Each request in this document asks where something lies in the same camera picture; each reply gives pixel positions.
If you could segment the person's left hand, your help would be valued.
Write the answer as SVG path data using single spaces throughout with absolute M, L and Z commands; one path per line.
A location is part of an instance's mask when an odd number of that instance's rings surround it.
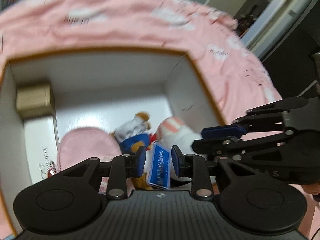
M 302 185 L 304 192 L 313 195 L 315 201 L 320 202 L 320 182 L 316 182 L 309 185 Z

